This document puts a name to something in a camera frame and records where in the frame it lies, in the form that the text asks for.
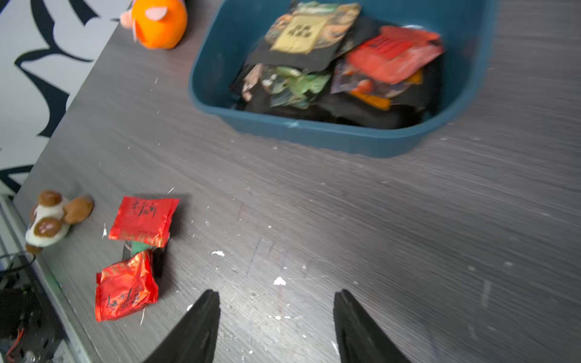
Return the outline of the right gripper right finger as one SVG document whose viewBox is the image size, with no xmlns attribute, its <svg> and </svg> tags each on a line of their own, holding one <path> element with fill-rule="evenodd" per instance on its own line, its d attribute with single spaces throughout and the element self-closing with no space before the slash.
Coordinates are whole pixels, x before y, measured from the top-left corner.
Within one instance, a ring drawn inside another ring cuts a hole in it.
<svg viewBox="0 0 581 363">
<path fill-rule="evenodd" d="M 410 363 L 349 290 L 334 295 L 334 326 L 342 363 Z"/>
</svg>

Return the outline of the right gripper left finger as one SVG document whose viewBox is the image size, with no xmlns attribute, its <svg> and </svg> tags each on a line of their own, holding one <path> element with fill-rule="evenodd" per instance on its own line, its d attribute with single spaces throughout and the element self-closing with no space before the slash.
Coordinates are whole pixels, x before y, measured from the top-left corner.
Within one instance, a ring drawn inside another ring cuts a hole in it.
<svg viewBox="0 0 581 363">
<path fill-rule="evenodd" d="M 220 316 L 219 293 L 204 291 L 145 363 L 212 363 Z"/>
</svg>

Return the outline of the red label dahongpao tea bag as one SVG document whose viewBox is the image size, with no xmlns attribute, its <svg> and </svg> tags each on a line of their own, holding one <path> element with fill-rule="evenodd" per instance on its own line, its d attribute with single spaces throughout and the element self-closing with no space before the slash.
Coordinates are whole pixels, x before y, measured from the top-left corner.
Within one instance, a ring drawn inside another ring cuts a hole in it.
<svg viewBox="0 0 581 363">
<path fill-rule="evenodd" d="M 437 33 L 407 27 L 383 26 L 346 56 L 359 72 L 382 83 L 397 84 L 444 53 Z"/>
</svg>

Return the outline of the yellow oolong tea bag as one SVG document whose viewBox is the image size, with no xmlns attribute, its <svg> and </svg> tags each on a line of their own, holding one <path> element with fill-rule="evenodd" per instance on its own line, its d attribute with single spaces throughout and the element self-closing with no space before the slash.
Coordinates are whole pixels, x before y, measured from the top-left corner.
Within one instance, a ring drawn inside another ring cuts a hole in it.
<svg viewBox="0 0 581 363">
<path fill-rule="evenodd" d="M 356 24 L 361 4 L 298 2 L 272 24 L 247 64 L 325 70 Z"/>
</svg>

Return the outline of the green floral tea bag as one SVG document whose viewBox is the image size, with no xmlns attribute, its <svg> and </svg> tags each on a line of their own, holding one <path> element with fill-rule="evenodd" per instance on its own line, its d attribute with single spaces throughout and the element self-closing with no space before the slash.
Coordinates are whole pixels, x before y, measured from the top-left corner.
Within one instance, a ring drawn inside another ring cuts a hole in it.
<svg viewBox="0 0 581 363">
<path fill-rule="evenodd" d="M 140 252 L 150 250 L 152 252 L 151 263 L 153 267 L 154 277 L 156 279 L 163 278 L 163 270 L 166 262 L 166 248 L 154 247 L 149 244 L 126 240 L 122 250 L 122 261 L 134 257 Z"/>
</svg>

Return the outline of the teal plastic storage box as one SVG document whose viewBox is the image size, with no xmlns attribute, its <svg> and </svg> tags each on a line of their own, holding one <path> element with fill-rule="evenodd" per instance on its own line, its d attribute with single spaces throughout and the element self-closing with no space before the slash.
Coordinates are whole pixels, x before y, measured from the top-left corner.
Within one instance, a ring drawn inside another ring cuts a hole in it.
<svg viewBox="0 0 581 363">
<path fill-rule="evenodd" d="M 287 1 L 224 1 L 210 23 L 192 68 L 189 92 L 199 110 L 238 132 L 349 154 L 388 158 L 405 154 L 454 121 L 473 101 L 487 73 L 496 1 L 364 1 L 363 14 L 439 33 L 445 54 L 438 113 L 405 129 L 380 130 L 248 113 L 235 109 L 229 85 L 251 49 Z"/>
</svg>

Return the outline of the brown white plush toy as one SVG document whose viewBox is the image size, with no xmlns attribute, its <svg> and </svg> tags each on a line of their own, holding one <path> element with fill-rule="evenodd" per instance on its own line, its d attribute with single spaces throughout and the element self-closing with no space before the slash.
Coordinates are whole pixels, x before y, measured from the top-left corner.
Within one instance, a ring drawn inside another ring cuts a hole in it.
<svg viewBox="0 0 581 363">
<path fill-rule="evenodd" d="M 69 201 L 57 191 L 42 191 L 25 233 L 26 251 L 36 255 L 63 240 L 71 226 L 89 218 L 93 208 L 94 200 L 90 196 Z"/>
</svg>

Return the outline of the pink plush doll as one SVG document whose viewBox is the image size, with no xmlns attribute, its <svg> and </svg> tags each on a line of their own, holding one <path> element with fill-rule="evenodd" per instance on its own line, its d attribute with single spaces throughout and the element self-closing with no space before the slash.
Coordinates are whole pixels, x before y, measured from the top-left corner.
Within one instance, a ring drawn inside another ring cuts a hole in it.
<svg viewBox="0 0 581 363">
<path fill-rule="evenodd" d="M 134 42 L 147 49 L 173 49 L 188 25 L 185 1 L 133 1 L 130 9 L 120 15 L 120 25 L 132 32 Z"/>
</svg>

